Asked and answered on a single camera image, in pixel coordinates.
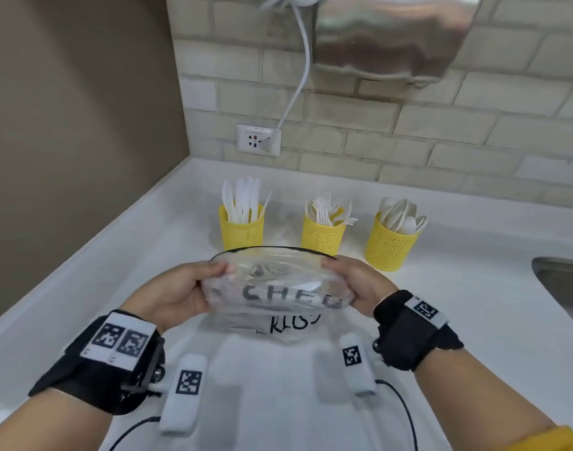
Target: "yellow sleeve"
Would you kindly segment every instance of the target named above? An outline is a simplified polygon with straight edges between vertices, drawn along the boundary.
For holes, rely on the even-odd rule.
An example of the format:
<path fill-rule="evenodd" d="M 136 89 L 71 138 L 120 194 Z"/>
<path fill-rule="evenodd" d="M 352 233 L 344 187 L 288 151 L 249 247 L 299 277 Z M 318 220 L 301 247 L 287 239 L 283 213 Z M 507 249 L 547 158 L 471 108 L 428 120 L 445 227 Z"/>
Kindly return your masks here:
<path fill-rule="evenodd" d="M 501 451 L 573 451 L 573 430 L 569 426 L 557 427 Z"/>

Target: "white countertop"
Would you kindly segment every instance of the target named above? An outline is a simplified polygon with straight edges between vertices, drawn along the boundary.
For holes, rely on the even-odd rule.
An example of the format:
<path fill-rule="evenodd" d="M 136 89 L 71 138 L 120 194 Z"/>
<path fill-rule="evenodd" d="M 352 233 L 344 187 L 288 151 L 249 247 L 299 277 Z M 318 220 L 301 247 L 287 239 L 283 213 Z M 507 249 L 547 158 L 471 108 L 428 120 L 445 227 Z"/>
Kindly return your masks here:
<path fill-rule="evenodd" d="M 0 404 L 16 406 L 22 398 L 17 392 L 25 388 L 25 395 L 80 326 L 117 306 L 141 283 L 180 262 L 221 251 L 221 182 L 246 174 L 261 177 L 262 189 L 275 190 L 265 245 L 298 245 L 302 203 L 331 190 L 352 198 L 353 215 L 360 218 L 345 232 L 339 253 L 363 259 L 380 198 L 414 200 L 429 224 L 403 267 L 389 277 L 443 310 L 479 360 L 554 421 L 573 427 L 573 321 L 531 270 L 534 257 L 573 259 L 573 210 L 207 160 L 179 166 L 0 319 Z M 411 449 L 407 418 L 395 396 L 385 389 L 380 399 L 353 399 L 341 377 L 334 334 L 355 329 L 370 341 L 376 324 L 354 310 L 328 321 L 318 334 L 289 346 L 269 337 L 218 332 L 206 317 L 171 330 L 170 363 L 185 352 L 210 360 L 198 427 L 192 437 L 178 439 L 159 437 L 148 424 L 122 446 Z M 34 335 L 50 347 L 36 358 L 26 348 L 26 336 Z M 12 356 L 4 350 L 9 346 L 17 349 Z M 10 375 L 12 367 L 30 359 L 32 369 Z M 449 449 L 413 376 L 379 362 L 376 373 L 406 400 L 419 446 Z M 116 418 L 102 449 L 140 418 L 158 414 L 161 405 L 151 399 Z"/>

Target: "hand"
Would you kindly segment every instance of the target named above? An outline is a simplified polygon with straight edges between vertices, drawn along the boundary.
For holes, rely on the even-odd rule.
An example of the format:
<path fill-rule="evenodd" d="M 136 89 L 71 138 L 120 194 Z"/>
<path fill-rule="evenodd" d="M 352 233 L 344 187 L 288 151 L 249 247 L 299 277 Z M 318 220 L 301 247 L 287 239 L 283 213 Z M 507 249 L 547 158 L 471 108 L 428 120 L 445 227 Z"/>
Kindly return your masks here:
<path fill-rule="evenodd" d="M 355 292 L 351 306 L 358 312 L 372 318 L 374 307 L 385 297 L 399 291 L 399 288 L 381 273 L 363 261 L 347 256 L 336 259 L 324 257 L 322 266 L 341 274 Z"/>
<path fill-rule="evenodd" d="M 209 311 L 200 280 L 219 277 L 226 269 L 226 262 L 201 261 L 176 266 L 147 281 L 119 309 L 155 323 L 163 334 L 193 316 Z"/>

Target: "electrical outlet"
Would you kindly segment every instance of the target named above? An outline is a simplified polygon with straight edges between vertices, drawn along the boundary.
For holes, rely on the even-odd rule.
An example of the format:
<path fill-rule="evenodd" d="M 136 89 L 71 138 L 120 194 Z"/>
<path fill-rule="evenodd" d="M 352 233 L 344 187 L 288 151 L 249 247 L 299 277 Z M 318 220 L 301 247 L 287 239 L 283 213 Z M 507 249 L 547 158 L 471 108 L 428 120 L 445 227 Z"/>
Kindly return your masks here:
<path fill-rule="evenodd" d="M 266 156 L 280 156 L 282 131 L 278 130 L 268 151 L 261 147 L 261 142 L 272 137 L 274 129 L 260 126 L 237 125 L 237 151 Z"/>

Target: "yellow mesh cup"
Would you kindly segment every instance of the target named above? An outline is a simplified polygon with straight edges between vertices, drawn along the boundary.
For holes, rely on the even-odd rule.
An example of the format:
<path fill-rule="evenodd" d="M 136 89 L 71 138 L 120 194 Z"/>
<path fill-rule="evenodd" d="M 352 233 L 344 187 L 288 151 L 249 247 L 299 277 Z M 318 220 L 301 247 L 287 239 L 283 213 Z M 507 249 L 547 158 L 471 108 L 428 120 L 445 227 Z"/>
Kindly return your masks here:
<path fill-rule="evenodd" d="M 263 208 L 264 206 L 260 204 L 258 215 Z M 222 229 L 224 250 L 263 245 L 265 213 L 261 218 L 258 218 L 257 221 L 241 225 L 228 221 L 228 212 L 226 212 L 223 205 L 220 206 L 218 211 L 220 213 L 220 227 Z"/>
<path fill-rule="evenodd" d="M 340 209 L 335 215 L 338 215 L 342 211 L 343 210 Z M 310 220 L 307 215 L 304 215 L 301 247 L 334 256 L 339 251 L 339 245 L 341 244 L 345 228 L 345 225 L 319 225 Z"/>
<path fill-rule="evenodd" d="M 393 272 L 399 269 L 420 234 L 405 236 L 389 231 L 379 222 L 377 213 L 366 246 L 366 261 L 376 269 Z"/>

